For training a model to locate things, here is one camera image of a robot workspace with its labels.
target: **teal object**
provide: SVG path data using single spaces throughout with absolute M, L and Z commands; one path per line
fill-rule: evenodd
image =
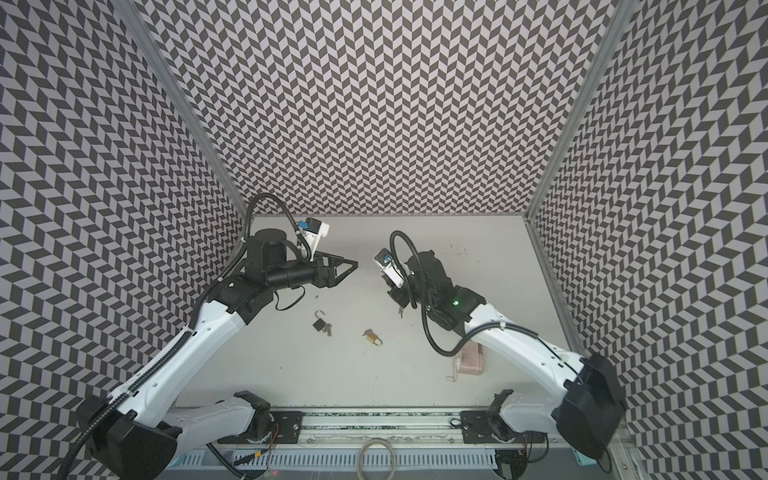
M 598 461 L 594 458 L 589 458 L 585 455 L 582 455 L 581 452 L 579 452 L 577 449 L 571 448 L 571 450 L 574 451 L 574 457 L 576 457 L 576 463 L 579 464 L 580 467 L 588 467 L 589 465 L 597 465 Z

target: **chevron patterned wall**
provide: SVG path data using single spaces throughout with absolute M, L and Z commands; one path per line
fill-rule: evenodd
M 768 478 L 766 25 L 643 2 L 536 219 L 655 478 Z
M 40 478 L 186 322 L 236 214 L 106 2 L 0 22 L 0 476 Z
M 519 212 L 616 0 L 138 0 L 243 196 Z

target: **white table surface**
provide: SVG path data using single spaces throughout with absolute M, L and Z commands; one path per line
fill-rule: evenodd
M 567 349 L 521 217 L 318 218 L 331 226 L 319 249 L 359 261 L 358 270 L 332 289 L 307 286 L 304 299 L 286 312 L 267 306 L 189 382 L 177 406 L 207 405 L 245 389 L 273 406 L 487 406 L 503 389 L 543 392 L 490 349 L 482 375 L 446 381 L 452 359 L 429 346 L 418 310 L 408 308 L 400 318 L 372 260 L 389 247 L 393 230 L 403 230 L 420 251 L 435 251 L 454 284 Z M 257 218 L 253 231 L 267 227 L 290 231 L 282 217 Z M 408 247 L 397 245 L 404 263 Z M 298 294 L 282 292 L 281 306 Z M 316 310 L 333 325 L 330 338 L 312 327 Z M 383 345 L 369 343 L 366 329 Z M 459 340 L 432 321 L 430 329 L 444 349 Z

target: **pink object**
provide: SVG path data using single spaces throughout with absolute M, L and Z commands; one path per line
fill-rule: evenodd
M 469 341 L 458 351 L 458 355 L 453 357 L 453 376 L 446 376 L 445 379 L 455 382 L 459 373 L 480 375 L 482 370 L 482 346 Z

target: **metal bracket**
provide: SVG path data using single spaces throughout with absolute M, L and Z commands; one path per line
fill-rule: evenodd
M 172 73 L 170 65 L 165 60 L 163 54 L 160 53 L 157 43 L 141 13 L 137 10 L 136 5 L 131 0 L 112 0 L 111 4 L 117 12 L 119 19 L 125 24 L 125 29 L 133 36 L 136 45 L 144 56 L 144 60 L 165 90 L 165 94 L 171 104 L 176 108 L 178 117 L 184 121 L 190 137 L 197 142 L 203 158 L 207 161 L 216 179 L 219 180 L 221 189 L 224 190 L 237 213 L 241 217 L 245 217 L 246 205 L 248 203 L 243 199 L 240 189 L 227 171 L 227 167 L 224 166 L 216 147 L 214 147 L 214 143 L 210 140 L 203 124 L 195 113 L 189 97 L 181 90 L 179 81 L 177 81 L 176 76 Z
M 279 426 L 275 445 L 295 445 L 299 443 L 299 434 L 301 433 L 301 422 L 304 418 L 303 412 L 272 412 L 275 422 Z M 230 435 L 218 440 L 222 445 L 250 445 L 253 439 L 246 435 Z
M 459 418 L 462 420 L 462 437 L 464 438 L 464 443 L 466 445 L 484 443 L 519 443 L 520 445 L 524 445 L 526 442 L 544 443 L 546 441 L 546 435 L 540 432 L 527 432 L 528 440 L 525 438 L 525 433 L 515 432 L 508 442 L 502 442 L 493 435 L 493 431 L 488 424 L 488 414 L 486 412 L 465 410 L 459 413 Z

